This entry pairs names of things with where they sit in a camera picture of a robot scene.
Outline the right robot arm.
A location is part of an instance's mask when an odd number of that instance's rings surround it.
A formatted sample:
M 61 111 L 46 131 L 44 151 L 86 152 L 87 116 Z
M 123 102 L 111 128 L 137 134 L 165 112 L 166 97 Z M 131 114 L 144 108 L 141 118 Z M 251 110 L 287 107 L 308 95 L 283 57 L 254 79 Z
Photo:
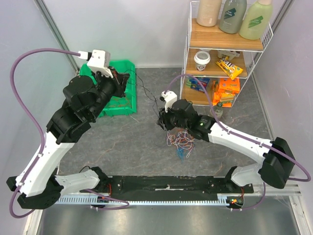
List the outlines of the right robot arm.
M 283 154 L 293 157 L 284 139 L 259 139 L 243 132 L 234 135 L 231 128 L 223 129 L 213 117 L 199 115 L 185 99 L 174 102 L 170 108 L 161 108 L 157 123 L 167 131 L 182 128 L 195 139 L 226 146 L 254 160 L 254 164 L 235 166 L 228 172 L 224 187 L 231 193 L 262 182 L 283 189 L 294 167 L 293 162 L 283 157 Z

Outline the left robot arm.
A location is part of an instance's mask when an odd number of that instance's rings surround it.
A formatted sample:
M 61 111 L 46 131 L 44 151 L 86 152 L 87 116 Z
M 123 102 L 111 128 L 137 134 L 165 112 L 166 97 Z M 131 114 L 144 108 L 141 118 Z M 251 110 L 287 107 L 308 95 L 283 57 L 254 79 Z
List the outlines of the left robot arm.
M 63 156 L 79 141 L 114 96 L 124 97 L 129 73 L 119 73 L 110 67 L 112 76 L 94 73 L 96 83 L 86 75 L 70 80 L 63 89 L 65 100 L 46 126 L 45 143 L 19 176 L 6 181 L 23 209 L 43 210 L 55 204 L 61 196 L 81 190 L 103 192 L 109 178 L 99 168 L 67 176 L 53 172 Z

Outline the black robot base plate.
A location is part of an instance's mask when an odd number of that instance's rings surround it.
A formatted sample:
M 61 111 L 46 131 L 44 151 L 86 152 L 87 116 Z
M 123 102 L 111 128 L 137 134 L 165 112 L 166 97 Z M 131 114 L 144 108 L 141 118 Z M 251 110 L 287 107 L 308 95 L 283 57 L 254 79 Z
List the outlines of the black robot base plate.
M 110 176 L 94 189 L 110 195 L 157 190 L 189 190 L 208 193 L 253 193 L 250 184 L 240 187 L 226 177 L 214 176 Z

